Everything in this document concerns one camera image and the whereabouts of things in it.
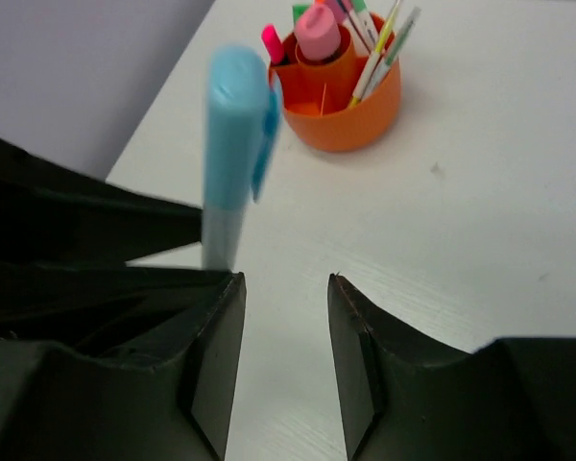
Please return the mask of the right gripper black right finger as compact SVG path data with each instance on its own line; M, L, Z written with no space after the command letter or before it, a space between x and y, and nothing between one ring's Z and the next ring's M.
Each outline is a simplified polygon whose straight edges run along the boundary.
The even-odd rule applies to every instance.
M576 338L452 348L348 279L327 287L350 460L576 460Z

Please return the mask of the yellow thin pen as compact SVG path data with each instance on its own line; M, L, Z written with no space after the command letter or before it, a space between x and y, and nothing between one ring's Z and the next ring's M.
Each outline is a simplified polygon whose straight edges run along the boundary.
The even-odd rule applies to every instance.
M363 99L367 85L372 77L372 73L378 64L382 56L382 52L384 51L385 45L389 39L389 36L393 31L401 4L402 4L401 0L396 0L395 4L393 5L389 14L387 15L386 20L379 32L378 41L376 42L373 50L370 52L370 55L361 72L359 80L352 91L348 108L356 106Z

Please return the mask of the light blue cap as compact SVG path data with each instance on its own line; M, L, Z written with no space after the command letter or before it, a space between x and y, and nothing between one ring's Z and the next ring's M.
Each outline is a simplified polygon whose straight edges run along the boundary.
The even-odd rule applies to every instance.
M279 77L250 47L219 48L208 67L204 206L241 210L258 201L282 120Z

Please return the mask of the clear green thin pen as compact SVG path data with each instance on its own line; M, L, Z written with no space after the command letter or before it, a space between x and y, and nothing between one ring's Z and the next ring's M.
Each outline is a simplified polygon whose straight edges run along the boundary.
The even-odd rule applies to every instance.
M404 21L403 25L397 31L395 38L386 51L386 54L372 73L372 77L370 78L370 81L365 89L363 96L364 99L367 99L371 95L371 93L380 85L380 83L390 71L394 62L398 58L400 51L404 47L408 36L413 31L414 26L420 17L420 12L421 9L419 7L414 7Z

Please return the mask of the pink-capped black highlighter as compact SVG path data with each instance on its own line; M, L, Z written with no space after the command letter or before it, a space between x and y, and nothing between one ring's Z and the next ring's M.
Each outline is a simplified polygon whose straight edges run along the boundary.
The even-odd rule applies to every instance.
M267 24L260 35L265 49L273 66L286 65L290 63L287 52L283 46L276 28L273 24Z

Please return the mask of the magenta-capped white pen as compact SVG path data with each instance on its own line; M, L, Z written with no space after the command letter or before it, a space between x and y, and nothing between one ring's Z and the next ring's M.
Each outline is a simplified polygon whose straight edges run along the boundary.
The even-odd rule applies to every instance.
M371 49L363 38L362 24L356 16L351 2L349 0L327 0L325 4L331 8L336 22L349 31L356 54L359 57L367 56Z

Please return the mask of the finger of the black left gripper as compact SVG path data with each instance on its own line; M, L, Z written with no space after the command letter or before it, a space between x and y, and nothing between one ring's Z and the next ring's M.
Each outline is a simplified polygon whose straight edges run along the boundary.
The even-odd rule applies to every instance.
M57 341L100 356L215 300L229 272L0 262L0 340Z
M0 138L0 261L128 262L201 240L196 206L139 195Z

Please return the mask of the light blue highlighter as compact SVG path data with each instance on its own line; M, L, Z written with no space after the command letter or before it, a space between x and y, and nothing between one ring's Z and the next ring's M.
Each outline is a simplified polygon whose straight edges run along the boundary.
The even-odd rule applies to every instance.
M205 269L233 270L244 216L244 209L222 209L216 206L204 206L202 265Z

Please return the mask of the green-capped white pen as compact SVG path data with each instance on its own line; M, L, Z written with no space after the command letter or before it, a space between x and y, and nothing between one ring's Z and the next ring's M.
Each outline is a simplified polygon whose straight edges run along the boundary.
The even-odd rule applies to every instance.
M378 41L379 35L366 1L352 0L351 3L354 11L361 21L363 30L366 32L368 44L371 46L371 48L374 48Z

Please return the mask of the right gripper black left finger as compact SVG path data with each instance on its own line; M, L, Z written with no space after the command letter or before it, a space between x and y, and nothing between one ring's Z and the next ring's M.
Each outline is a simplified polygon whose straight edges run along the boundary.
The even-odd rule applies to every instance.
M0 460L221 460L246 313L240 274L215 300L88 356L0 340Z

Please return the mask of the green-capped black highlighter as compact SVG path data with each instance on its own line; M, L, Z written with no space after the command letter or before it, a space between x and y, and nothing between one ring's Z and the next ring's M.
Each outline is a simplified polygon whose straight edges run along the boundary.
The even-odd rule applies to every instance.
M310 8L310 4L294 4L292 6L293 23L296 24L300 17Z

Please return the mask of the pink-capped clear bottle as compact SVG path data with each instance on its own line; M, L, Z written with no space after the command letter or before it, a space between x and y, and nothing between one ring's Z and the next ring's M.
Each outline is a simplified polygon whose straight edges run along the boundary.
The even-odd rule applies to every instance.
M335 16L326 4L315 3L299 18L294 29L302 56L309 62L328 62L341 45Z

